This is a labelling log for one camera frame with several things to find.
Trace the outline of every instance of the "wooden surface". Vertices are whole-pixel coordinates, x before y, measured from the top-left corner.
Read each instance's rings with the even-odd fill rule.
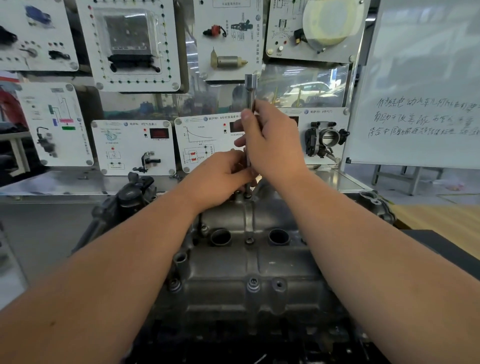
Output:
[[[433,230],[480,260],[480,206],[391,205],[410,229]]]

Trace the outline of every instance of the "gray floor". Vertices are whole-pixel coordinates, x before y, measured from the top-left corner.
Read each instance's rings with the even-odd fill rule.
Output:
[[[402,181],[380,177],[376,186],[372,186],[374,165],[347,164],[345,172],[357,180],[373,187],[386,200],[397,205],[428,204],[428,205],[453,205],[453,204],[480,204],[480,170],[446,169],[443,180],[449,185],[464,185],[461,191],[450,191],[444,185],[432,183],[436,172],[424,170],[421,182],[417,188],[416,196],[408,196],[408,184]],[[400,173],[400,166],[382,166],[382,171]],[[5,253],[0,249],[0,309],[23,292],[20,279],[15,274],[11,262],[2,258]]]

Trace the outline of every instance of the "person's left hand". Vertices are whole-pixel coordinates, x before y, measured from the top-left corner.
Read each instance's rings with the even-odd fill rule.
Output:
[[[174,191],[192,203],[196,214],[218,206],[248,182],[257,177],[251,168],[245,168],[245,153],[232,149],[217,152],[195,168]]]

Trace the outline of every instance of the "forearm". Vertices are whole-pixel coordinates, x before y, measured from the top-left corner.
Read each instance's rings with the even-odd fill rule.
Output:
[[[181,199],[160,197],[5,308],[0,362],[118,362],[195,217]]]
[[[328,283],[392,362],[458,363],[459,351],[478,362],[478,281],[312,173],[276,187]]]

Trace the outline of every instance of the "whiteboard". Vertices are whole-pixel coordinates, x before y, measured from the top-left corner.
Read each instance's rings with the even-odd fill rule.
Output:
[[[382,0],[344,160],[480,169],[480,2]]]

